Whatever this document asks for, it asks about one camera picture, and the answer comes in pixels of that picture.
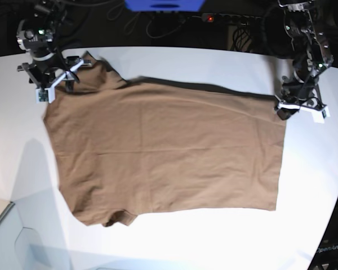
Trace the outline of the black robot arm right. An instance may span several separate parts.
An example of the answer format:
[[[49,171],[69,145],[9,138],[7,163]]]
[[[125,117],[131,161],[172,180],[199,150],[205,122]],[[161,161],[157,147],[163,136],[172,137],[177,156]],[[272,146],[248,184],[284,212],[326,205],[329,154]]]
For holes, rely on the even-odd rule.
[[[17,43],[32,59],[31,63],[19,65],[17,71],[28,74],[29,82],[36,85],[39,94],[49,93],[50,88],[56,88],[62,81],[66,92],[74,92],[74,84],[80,82],[77,70],[91,65],[79,56],[63,56],[59,30],[70,23],[66,16],[64,4],[39,1],[34,5],[33,17],[22,19],[17,27]]]

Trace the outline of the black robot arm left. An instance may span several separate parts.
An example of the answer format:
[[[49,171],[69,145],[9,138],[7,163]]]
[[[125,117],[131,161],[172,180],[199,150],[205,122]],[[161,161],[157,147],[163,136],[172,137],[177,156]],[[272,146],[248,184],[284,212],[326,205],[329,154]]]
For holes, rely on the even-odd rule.
[[[332,66],[333,55],[324,34],[324,19],[320,1],[275,1],[265,11],[261,21],[263,42],[269,45],[265,21],[271,12],[283,12],[283,27],[292,47],[291,76],[282,78],[275,94],[274,111],[281,120],[295,113],[311,113],[314,122],[324,123],[330,111],[323,103],[319,90],[319,76]]]

